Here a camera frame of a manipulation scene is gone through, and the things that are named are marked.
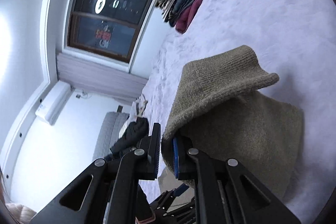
white cloth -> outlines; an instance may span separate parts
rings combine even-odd
[[[21,224],[28,224],[36,215],[36,212],[22,204],[7,203],[6,207],[11,213],[12,217]]]
[[[333,0],[203,0],[188,30],[171,30],[153,61],[143,93],[152,128],[163,133],[183,66],[241,45],[256,52],[260,66],[280,81],[261,92],[304,112],[305,132],[283,202],[310,224],[336,185],[336,6]],[[165,165],[160,155],[159,175]],[[149,201],[157,181],[142,181]]]

white bedsheet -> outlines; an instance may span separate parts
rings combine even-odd
[[[172,29],[143,89],[144,116],[165,129],[182,72],[189,61],[246,44],[280,81],[261,90],[304,110],[305,133],[286,206],[303,224],[320,213],[336,185],[336,6],[332,0],[203,0],[188,31]],[[164,163],[160,159],[159,174]],[[141,182],[148,200],[156,182]]]

white wall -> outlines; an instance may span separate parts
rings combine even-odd
[[[165,35],[171,29],[169,24],[164,23],[161,16],[161,10],[157,8],[150,8],[148,18],[144,25],[142,34],[136,45],[136,51],[131,60],[131,64],[125,64],[112,59],[100,57],[95,54],[86,53],[82,50],[67,48],[67,30],[68,30],[68,17],[71,10],[72,0],[64,0],[67,3],[67,7],[64,12],[64,25],[63,36],[56,45],[58,51],[64,51],[74,56],[85,58],[93,62],[101,63],[112,68],[116,68],[122,71],[130,72],[134,75],[138,75],[144,78],[148,78],[152,70],[152,60],[155,54],[158,52]]]
[[[57,81],[49,8],[50,0],[0,0],[0,165],[8,191],[39,101]]]
[[[86,100],[76,94],[81,91],[71,94],[55,125],[33,122],[16,162],[13,202],[40,211],[92,163],[104,117],[121,104],[98,94],[88,94]],[[123,112],[129,111],[124,105]]]
[[[21,108],[43,82],[39,25],[42,0],[0,0],[0,147]]]

window frame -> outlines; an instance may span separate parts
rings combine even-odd
[[[126,21],[118,20],[118,19],[111,18],[111,17],[104,16],[104,15],[86,13],[86,12],[76,12],[76,11],[74,11],[76,0],[73,0],[72,5],[71,5],[70,15],[69,15],[67,46],[71,47],[71,48],[77,48],[77,49],[80,49],[80,50],[91,52],[91,53],[94,53],[94,54],[98,54],[100,56],[112,58],[114,60],[121,61],[123,63],[130,64],[130,61],[131,61],[131,58],[132,58],[132,55],[133,55],[133,51],[135,49],[135,45],[138,41],[138,38],[139,38],[139,35],[141,33],[143,24],[145,23],[145,18],[147,16],[148,12],[150,12],[150,7],[151,7],[152,2],[153,2],[153,0],[148,0],[146,6],[144,8],[144,12],[143,12],[143,14],[140,18],[139,24],[132,24],[132,23],[129,23],[129,22],[126,22]],[[78,31],[79,31],[79,24],[78,23],[79,23],[79,19],[81,17],[88,17],[88,18],[100,19],[100,20],[104,20],[104,21],[116,22],[118,24],[134,28],[135,32],[134,32],[132,42],[130,44],[127,55],[121,55],[121,54],[117,54],[117,53],[113,53],[113,52],[106,52],[104,50],[100,50],[100,49],[97,49],[97,48],[91,48],[91,47],[88,47],[88,46],[85,46],[85,45],[78,44],[77,43],[77,37],[78,37]]]

